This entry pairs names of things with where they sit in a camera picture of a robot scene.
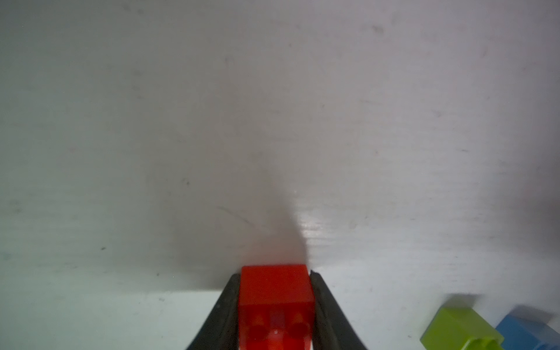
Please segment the blue lego brick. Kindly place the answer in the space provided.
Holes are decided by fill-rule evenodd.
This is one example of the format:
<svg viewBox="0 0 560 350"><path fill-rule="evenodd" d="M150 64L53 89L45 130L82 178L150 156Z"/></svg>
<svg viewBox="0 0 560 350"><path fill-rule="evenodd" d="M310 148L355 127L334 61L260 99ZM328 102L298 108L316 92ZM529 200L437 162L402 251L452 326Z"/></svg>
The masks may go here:
<svg viewBox="0 0 560 350"><path fill-rule="evenodd" d="M505 350L559 350L559 334L542 322L507 315L496 326Z"/></svg>

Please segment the red lego brick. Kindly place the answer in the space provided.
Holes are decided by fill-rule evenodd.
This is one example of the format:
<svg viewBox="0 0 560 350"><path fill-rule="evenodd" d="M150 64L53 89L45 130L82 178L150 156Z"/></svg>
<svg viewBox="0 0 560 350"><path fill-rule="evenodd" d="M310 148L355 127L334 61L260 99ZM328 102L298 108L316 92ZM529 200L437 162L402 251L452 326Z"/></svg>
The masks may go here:
<svg viewBox="0 0 560 350"><path fill-rule="evenodd" d="M238 312L240 349L310 349L315 298L307 266L243 267Z"/></svg>

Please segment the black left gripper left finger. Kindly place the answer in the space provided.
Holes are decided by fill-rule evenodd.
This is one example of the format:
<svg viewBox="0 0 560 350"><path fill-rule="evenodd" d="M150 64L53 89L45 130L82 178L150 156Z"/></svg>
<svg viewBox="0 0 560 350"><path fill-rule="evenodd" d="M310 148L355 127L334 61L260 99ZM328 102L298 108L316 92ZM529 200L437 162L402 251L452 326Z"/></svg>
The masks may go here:
<svg viewBox="0 0 560 350"><path fill-rule="evenodd" d="M239 349L240 286L241 274L233 274L186 350Z"/></svg>

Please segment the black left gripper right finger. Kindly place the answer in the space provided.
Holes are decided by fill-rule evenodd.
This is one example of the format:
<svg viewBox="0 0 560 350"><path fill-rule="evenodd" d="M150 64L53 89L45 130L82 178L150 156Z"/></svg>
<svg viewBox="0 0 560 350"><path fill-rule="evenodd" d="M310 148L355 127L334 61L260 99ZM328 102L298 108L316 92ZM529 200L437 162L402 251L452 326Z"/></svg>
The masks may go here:
<svg viewBox="0 0 560 350"><path fill-rule="evenodd" d="M315 350L366 350L322 276L310 272L315 297L312 346Z"/></svg>

